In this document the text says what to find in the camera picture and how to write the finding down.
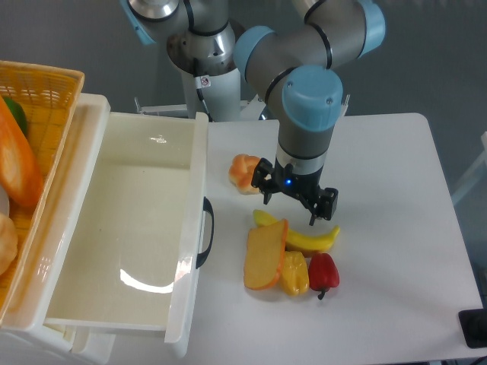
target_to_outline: pepper stem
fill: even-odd
[[[325,294],[328,290],[329,290],[329,287],[324,287],[323,289],[321,289],[321,293],[320,293],[320,295],[318,295],[318,299],[322,300],[325,297]]]

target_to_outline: white table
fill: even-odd
[[[428,122],[418,114],[345,117],[336,126],[322,187],[339,190],[331,222],[282,194],[268,206],[227,178],[235,154],[274,161],[277,122],[210,125],[208,197],[215,241],[199,277],[181,364],[399,363],[479,357],[457,314],[482,306]],[[342,228],[330,254],[340,286],[323,301],[278,288],[246,290],[243,266],[252,210],[318,234]],[[111,364],[173,363],[156,338],[119,336]]]

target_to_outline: yellow bell pepper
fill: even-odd
[[[279,283],[283,291],[292,297],[307,292],[310,279],[307,274],[307,264],[299,251],[286,251],[282,265]]]

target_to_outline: red bell pepper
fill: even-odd
[[[308,275],[310,277],[310,288],[321,292],[318,295],[320,300],[331,287],[338,287],[340,284],[338,269],[332,256],[327,253],[315,253],[311,257]]]

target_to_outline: light blue joint cap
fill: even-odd
[[[249,62],[250,56],[252,55],[254,48],[256,48],[257,44],[263,37],[270,33],[274,33],[274,30],[269,27],[259,25],[257,27],[253,27],[247,30],[244,34],[240,36],[237,43],[235,44],[234,62],[245,81],[247,80],[247,77],[245,75],[245,71],[247,70],[247,63]]]
[[[147,34],[144,27],[138,22],[137,17],[134,15],[134,13],[132,13],[132,10],[130,10],[128,0],[119,0],[119,2],[127,18],[129,19],[129,22],[132,25],[135,34],[137,34],[138,38],[140,39],[140,42],[144,46],[148,46],[149,44],[154,44],[155,41],[151,38],[151,36]]]
[[[282,105],[294,124],[309,132],[323,132],[340,117],[342,95],[342,82],[335,72],[303,65],[289,74],[282,89]]]
[[[386,20],[381,9],[372,0],[358,0],[365,13],[365,44],[360,57],[381,45],[386,36]]]

